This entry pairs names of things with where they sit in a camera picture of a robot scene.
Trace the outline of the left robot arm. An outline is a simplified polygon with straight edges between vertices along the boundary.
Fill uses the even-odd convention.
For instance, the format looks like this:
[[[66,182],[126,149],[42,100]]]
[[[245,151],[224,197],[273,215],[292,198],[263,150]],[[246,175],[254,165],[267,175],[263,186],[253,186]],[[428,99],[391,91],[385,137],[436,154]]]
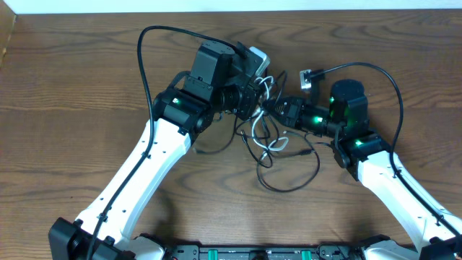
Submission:
[[[135,148],[100,195],[74,221],[59,218],[48,240],[54,259],[163,259],[164,246],[133,231],[162,180],[214,116],[250,118],[265,89],[269,57],[254,47],[204,41],[193,66],[148,100]]]

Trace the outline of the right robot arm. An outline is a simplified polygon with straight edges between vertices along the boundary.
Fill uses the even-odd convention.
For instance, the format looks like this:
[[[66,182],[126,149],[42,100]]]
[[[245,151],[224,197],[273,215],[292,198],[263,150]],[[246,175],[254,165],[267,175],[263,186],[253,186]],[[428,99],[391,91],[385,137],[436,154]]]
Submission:
[[[376,235],[352,249],[351,258],[455,259],[461,255],[461,219],[438,203],[369,127],[367,104],[362,83],[343,79],[333,84],[327,108],[303,97],[268,100],[263,107],[284,126],[330,137],[339,166],[384,203],[414,244],[408,249]]]

